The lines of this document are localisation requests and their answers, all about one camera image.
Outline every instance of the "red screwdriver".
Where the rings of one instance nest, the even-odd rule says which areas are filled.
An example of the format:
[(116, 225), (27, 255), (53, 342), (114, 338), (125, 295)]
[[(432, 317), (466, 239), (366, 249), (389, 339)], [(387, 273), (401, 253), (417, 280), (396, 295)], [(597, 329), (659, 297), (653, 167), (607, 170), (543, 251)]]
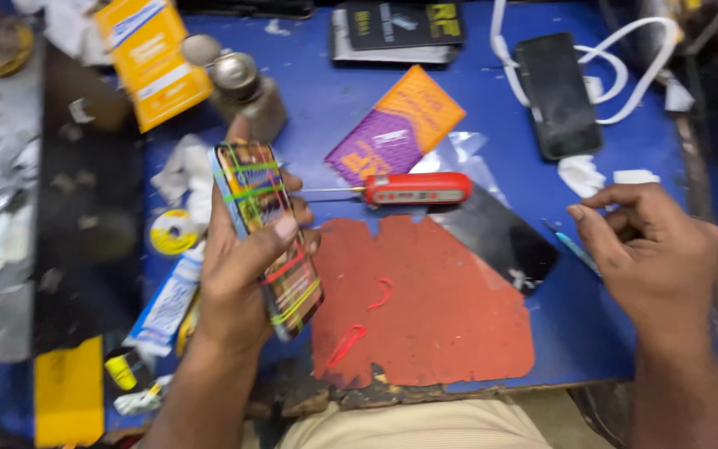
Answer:
[(303, 189), (302, 192), (364, 192), (369, 205), (450, 205), (466, 200), (472, 181), (463, 173), (371, 175), (362, 187)]

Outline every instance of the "metal bottle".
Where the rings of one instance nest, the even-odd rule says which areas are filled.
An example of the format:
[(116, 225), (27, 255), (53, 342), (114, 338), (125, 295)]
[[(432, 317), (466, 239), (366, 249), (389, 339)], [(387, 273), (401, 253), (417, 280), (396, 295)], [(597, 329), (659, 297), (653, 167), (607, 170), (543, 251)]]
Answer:
[(287, 122), (287, 110), (278, 84), (257, 71), (245, 53), (221, 51), (211, 36), (190, 35), (182, 54), (193, 65), (206, 67), (214, 90), (210, 102), (225, 121), (243, 115), (251, 124), (251, 138), (272, 142)]

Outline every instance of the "blue workbench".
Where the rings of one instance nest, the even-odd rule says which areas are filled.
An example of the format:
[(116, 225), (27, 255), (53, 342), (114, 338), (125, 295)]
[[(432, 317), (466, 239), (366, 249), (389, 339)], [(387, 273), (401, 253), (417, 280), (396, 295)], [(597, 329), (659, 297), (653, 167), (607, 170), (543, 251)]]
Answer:
[[(289, 36), (264, 31), (266, 19), (191, 16), (185, 24), (191, 33), (216, 36), (224, 46), (252, 54), (264, 74), (280, 85), (290, 121), (274, 142), (288, 169), (311, 187), (329, 186), (335, 175), (322, 164), (324, 156), (370, 110), (373, 104), (404, 74), (405, 68), (334, 68), (328, 56), (329, 9), (320, 9), (303, 22), (281, 21)], [(564, 223), (563, 230), (577, 239), (565, 207), (578, 201), (545, 162), (536, 146), (528, 112), (514, 98), (501, 63), (489, 46), (491, 2), (464, 5), (468, 39), (455, 62), (445, 70), (429, 70), (442, 88), (467, 110), (455, 128), (481, 132), (489, 139), (479, 150), (511, 207), (544, 237), (555, 242), (541, 218)], [(529, 37), (569, 30), (575, 42), (594, 46), (608, 30), (590, 2), (509, 5), (504, 35), (513, 47)], [(600, 76), (611, 86), (613, 69), (591, 63), (587, 74)], [(614, 115), (624, 104), (636, 79), (631, 77), (623, 94), (598, 107), (600, 117)], [(185, 133), (197, 133), (210, 143), (220, 141), (226, 128), (208, 105), (174, 118), (149, 136), (146, 173), (150, 177), (165, 164), (175, 142)], [(603, 129), (605, 144), (595, 158), (598, 169), (611, 179), (619, 169), (647, 168), (661, 177), (664, 188), (684, 204), (685, 173), (673, 122), (663, 111), (663, 96), (654, 90), (623, 122)], [(146, 183), (147, 210), (165, 202)], [(314, 202), (317, 223), (333, 217), (366, 220), (375, 216), (358, 202)], [(562, 256), (545, 283), (526, 301), (531, 313), (536, 363), (528, 375), (517, 379), (458, 382), (449, 392), (493, 386), (534, 387), (566, 385), (598, 380), (627, 379), (633, 375), (635, 336), (625, 314), (606, 294), (590, 271), (563, 246)], [(145, 259), (145, 297), (170, 270), (173, 260), (148, 252)], [(311, 332), (296, 340), (266, 345), (261, 365), (269, 367), (284, 357), (306, 356)], [(494, 357), (479, 353), (478, 357)], [(175, 360), (165, 360), (160, 370), (172, 371)], [(31, 436), (31, 365), (0, 366), (0, 417), (12, 432)], [(138, 427), (145, 416), (121, 417), (112, 407), (106, 428)]]

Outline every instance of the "screwdriver shaft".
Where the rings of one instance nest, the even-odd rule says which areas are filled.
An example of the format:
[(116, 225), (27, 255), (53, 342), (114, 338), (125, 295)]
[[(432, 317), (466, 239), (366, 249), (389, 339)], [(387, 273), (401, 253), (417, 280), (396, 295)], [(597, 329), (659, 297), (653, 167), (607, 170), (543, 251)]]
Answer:
[(364, 192), (364, 187), (334, 187), (329, 189), (303, 189), (301, 192)]

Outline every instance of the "tube of glue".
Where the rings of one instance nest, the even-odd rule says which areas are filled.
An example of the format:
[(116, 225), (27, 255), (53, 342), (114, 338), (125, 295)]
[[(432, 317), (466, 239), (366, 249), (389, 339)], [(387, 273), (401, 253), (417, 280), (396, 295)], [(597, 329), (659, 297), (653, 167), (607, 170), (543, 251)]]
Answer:
[(171, 353), (174, 334), (184, 319), (201, 280), (205, 241), (182, 252), (171, 274), (148, 302), (124, 340), (124, 346), (165, 357)]

